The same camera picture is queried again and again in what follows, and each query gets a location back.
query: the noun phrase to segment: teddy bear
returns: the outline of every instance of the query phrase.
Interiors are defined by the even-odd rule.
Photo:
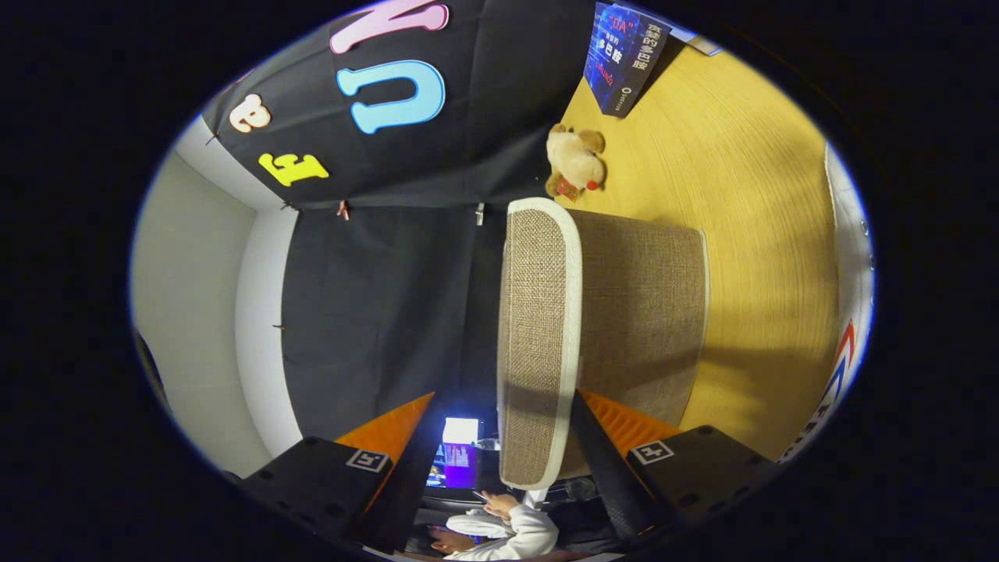
[[[548,132],[546,148],[551,175],[544,182],[544,191],[550,197],[561,192],[575,200],[581,188],[590,191],[598,188],[606,176],[603,161],[596,154],[603,152],[603,135],[596,131],[573,133],[561,123]]]

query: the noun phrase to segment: chair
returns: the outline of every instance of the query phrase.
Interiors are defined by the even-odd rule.
[[[704,341],[703,233],[510,203],[499,296],[499,474],[523,490],[589,474],[575,389],[678,426]]]

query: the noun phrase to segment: wooden table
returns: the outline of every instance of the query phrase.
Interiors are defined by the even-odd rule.
[[[562,205],[705,233],[707,331],[680,428],[711,424],[776,460],[818,404],[837,343],[821,132],[733,55],[691,47],[624,119],[601,115],[580,81],[562,122],[602,132],[607,166],[605,189]]]

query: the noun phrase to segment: person's hand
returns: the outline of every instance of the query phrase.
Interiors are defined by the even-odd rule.
[[[496,515],[503,521],[509,521],[509,510],[520,505],[520,502],[509,494],[496,495],[483,490],[483,497],[487,500],[483,508],[486,513]]]

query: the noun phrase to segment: white wall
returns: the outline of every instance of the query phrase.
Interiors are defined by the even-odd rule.
[[[205,119],[199,115],[177,139],[177,153],[208,181],[257,211],[263,213],[284,206],[280,197],[244,168],[218,139],[212,140],[212,136]]]
[[[863,361],[867,338],[870,335],[874,314],[874,270],[871,267],[872,244],[870,226],[857,188],[843,161],[832,145],[825,146],[825,169],[832,196],[832,207],[836,224],[836,257],[839,269],[839,332],[837,346],[845,341],[843,349],[836,355],[830,366],[833,385],[819,400],[815,412],[808,420],[795,443],[777,462],[794,458],[821,433],[825,423],[846,396],[853,383],[857,369]],[[853,333],[853,349],[844,338],[848,330]],[[842,381],[837,380],[836,369],[844,364]]]
[[[285,263],[298,212],[282,210],[284,201],[212,137],[199,115],[177,140],[177,154],[219,189],[259,212],[248,233],[235,289],[235,353],[250,415],[276,457],[302,440],[285,381],[281,332],[274,328],[281,324]]]
[[[260,213],[247,240],[236,293],[236,357],[254,424],[275,457],[302,440],[285,379],[281,302],[298,211]]]
[[[272,459],[236,360],[237,283],[256,215],[171,151],[138,224],[130,279],[133,321],[175,420],[210,461],[244,477]]]

